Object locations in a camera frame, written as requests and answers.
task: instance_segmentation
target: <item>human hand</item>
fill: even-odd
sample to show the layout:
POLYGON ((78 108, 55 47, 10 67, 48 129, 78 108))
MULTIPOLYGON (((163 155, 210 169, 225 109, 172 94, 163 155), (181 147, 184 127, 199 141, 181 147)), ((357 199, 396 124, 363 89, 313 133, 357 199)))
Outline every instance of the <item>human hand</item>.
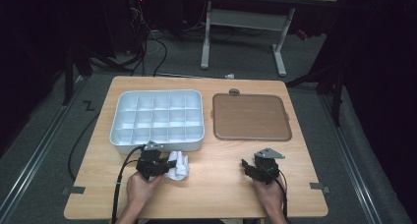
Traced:
POLYGON ((136 172, 128 180, 128 205, 117 219, 117 224, 134 223, 139 213, 148 203, 157 185, 162 181, 163 176, 157 176, 153 180, 146 180, 141 173, 136 172))
MULTIPOLYGON (((270 223, 283 224, 287 223, 282 212, 283 193, 279 185, 272 181, 270 184, 252 179, 257 190, 258 199, 266 212, 270 223)), ((282 185, 282 179, 279 176, 278 182, 282 185)))

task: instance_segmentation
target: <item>gray carpet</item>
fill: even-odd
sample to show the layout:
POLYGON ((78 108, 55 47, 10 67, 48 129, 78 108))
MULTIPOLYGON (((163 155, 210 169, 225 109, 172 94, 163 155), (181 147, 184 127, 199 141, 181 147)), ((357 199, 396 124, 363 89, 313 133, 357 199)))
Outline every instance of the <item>gray carpet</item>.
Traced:
MULTIPOLYGON (((275 35, 274 32, 268 32, 253 37, 248 34, 235 33, 230 38, 227 33, 215 33, 211 43, 210 66, 208 70, 203 71, 199 67, 203 38, 189 35, 178 38, 166 33, 160 41, 166 45, 168 54, 158 72, 165 75, 205 78, 224 78, 225 75, 234 74, 236 79, 289 82, 308 73, 326 39, 324 35, 305 41, 297 36, 287 36, 282 55, 288 76, 282 79, 277 75, 269 46, 275 35)), ((159 36, 161 36, 160 32, 156 32, 155 37, 159 36)), ((150 40, 148 53, 145 71, 150 76, 164 56, 163 46, 160 44, 157 46, 154 41, 150 40)), ((119 57, 118 60, 123 61, 124 58, 126 57, 119 57)), ((112 78, 128 74, 94 68, 93 75, 82 81, 86 85, 80 89, 73 104, 68 108, 68 113, 24 195, 16 208, 12 208, 9 223, 108 223, 108 220, 71 221, 65 219, 63 211, 68 197, 62 195, 62 192, 73 184, 67 169, 67 161, 73 145, 87 124, 99 112, 112 78), (87 101, 91 102, 89 109, 94 110, 87 110, 87 101)), ((141 69, 138 68, 136 76, 140 75, 141 69)), ((62 110, 63 87, 64 82, 61 77, 56 82, 54 90, 33 111, 30 121, 20 136, 0 160, 1 200, 6 199, 53 118, 59 110, 62 110)), ((369 223, 343 162, 333 124, 328 119, 328 112, 323 107, 320 96, 316 95, 310 84, 290 88, 289 92, 319 181, 330 190, 325 194, 329 209, 326 217, 291 218, 291 222, 294 224, 369 223)), ((411 223, 363 135, 346 91, 343 97, 340 129, 370 189, 370 194, 381 216, 381 222, 411 223)), ((88 127, 74 151, 72 169, 75 174, 81 165, 93 125, 88 127)))

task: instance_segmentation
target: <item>brown tray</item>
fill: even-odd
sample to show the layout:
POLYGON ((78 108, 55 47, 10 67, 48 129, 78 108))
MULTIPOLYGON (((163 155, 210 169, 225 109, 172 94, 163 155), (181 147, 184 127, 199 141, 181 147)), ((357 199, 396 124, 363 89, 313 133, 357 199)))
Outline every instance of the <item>brown tray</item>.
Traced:
POLYGON ((238 90, 212 98, 214 134, 221 140, 290 140, 282 99, 268 94, 240 94, 238 90))

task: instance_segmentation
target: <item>white compartment tray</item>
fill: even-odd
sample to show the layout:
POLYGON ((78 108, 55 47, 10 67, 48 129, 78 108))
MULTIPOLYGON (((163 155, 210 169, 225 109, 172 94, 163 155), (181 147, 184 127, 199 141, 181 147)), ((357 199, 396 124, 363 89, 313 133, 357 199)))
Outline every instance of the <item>white compartment tray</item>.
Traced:
POLYGON ((202 95, 193 89, 136 90, 120 95, 110 141, 121 153, 150 140, 163 151, 192 151, 205 135, 202 95))

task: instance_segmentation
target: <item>white cloth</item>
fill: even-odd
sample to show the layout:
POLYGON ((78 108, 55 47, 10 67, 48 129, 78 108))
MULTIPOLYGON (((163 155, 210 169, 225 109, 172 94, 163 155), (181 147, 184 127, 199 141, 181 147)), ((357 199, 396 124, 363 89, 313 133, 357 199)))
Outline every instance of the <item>white cloth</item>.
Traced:
POLYGON ((180 181, 188 176, 189 167, 188 167, 188 156, 184 156, 181 151, 172 151, 169 154, 168 161, 177 160, 177 165, 174 168, 169 169, 165 173, 165 177, 180 181))

